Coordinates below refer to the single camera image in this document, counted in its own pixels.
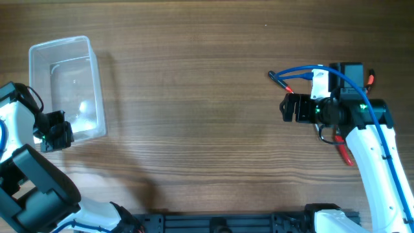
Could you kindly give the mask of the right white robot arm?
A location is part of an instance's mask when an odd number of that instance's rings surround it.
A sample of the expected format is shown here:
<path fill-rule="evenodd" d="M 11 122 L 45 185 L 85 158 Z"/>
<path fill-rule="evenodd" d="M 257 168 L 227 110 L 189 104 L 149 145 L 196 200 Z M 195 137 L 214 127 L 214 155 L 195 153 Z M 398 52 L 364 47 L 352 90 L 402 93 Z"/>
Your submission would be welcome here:
<path fill-rule="evenodd" d="M 286 90 L 280 111 L 285 122 L 313 124 L 321 141 L 332 128 L 347 164 L 356 163 L 370 207 L 373 232 L 412 232 L 413 193 L 398 155 L 387 104 L 369 99 L 375 73 L 362 63 L 306 65 L 268 76 Z"/>

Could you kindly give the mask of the clear plastic container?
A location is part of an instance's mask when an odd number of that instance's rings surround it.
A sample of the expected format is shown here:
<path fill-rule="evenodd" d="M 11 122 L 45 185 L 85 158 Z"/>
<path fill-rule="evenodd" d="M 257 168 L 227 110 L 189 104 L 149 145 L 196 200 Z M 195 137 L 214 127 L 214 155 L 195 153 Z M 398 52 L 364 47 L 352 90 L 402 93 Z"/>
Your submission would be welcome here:
<path fill-rule="evenodd" d="M 87 36 L 33 45 L 28 60 L 29 84 L 44 112 L 63 110 L 76 142 L 106 134 L 99 65 Z"/>

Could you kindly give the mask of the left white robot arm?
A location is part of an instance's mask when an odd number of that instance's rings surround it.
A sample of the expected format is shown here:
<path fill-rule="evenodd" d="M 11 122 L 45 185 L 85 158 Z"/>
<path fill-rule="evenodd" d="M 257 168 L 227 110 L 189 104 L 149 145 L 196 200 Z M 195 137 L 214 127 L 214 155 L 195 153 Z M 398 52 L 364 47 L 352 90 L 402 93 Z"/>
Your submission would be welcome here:
<path fill-rule="evenodd" d="M 16 232 L 144 232 L 124 207 L 82 197 L 44 157 L 74 141 L 64 111 L 44 113 L 33 88 L 1 87 L 1 218 Z"/>

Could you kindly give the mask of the orange black pliers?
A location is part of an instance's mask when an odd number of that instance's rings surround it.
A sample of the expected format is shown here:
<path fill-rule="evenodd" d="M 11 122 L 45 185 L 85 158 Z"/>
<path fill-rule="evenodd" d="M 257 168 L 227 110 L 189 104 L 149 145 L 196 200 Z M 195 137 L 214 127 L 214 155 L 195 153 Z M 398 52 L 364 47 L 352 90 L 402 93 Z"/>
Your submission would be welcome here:
<path fill-rule="evenodd" d="M 367 81 L 367 85 L 365 86 L 366 93 L 369 93 L 372 90 L 373 86 L 375 85 L 375 77 L 376 77 L 374 69 L 369 69 L 368 74 L 369 74 L 368 81 Z"/>

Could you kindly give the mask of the black red screwdriver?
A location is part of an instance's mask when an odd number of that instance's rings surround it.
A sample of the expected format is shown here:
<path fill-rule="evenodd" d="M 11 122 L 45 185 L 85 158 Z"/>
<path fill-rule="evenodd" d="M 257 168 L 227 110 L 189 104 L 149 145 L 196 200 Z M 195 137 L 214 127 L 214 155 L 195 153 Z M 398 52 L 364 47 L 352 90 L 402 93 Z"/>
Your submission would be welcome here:
<path fill-rule="evenodd" d="M 284 82 L 283 80 L 278 79 L 278 77 L 276 76 L 276 73 L 274 71 L 269 71 L 268 76 L 272 81 L 274 81 L 276 84 L 278 84 L 286 92 L 292 93 L 292 94 L 294 93 L 294 91 L 289 87 L 289 85 L 286 82 Z"/>

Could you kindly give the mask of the red handled cutters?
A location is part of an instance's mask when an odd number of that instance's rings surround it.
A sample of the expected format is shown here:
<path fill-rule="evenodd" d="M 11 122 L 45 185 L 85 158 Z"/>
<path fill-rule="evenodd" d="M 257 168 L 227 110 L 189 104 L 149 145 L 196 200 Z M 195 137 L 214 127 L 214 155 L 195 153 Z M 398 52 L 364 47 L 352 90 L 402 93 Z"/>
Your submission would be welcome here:
<path fill-rule="evenodd" d="M 351 160 L 346 148 L 345 148 L 345 141 L 342 138 L 339 129 L 336 129 L 334 134 L 334 141 L 336 143 L 336 148 L 339 151 L 344 163 L 348 166 L 353 166 L 354 162 Z"/>

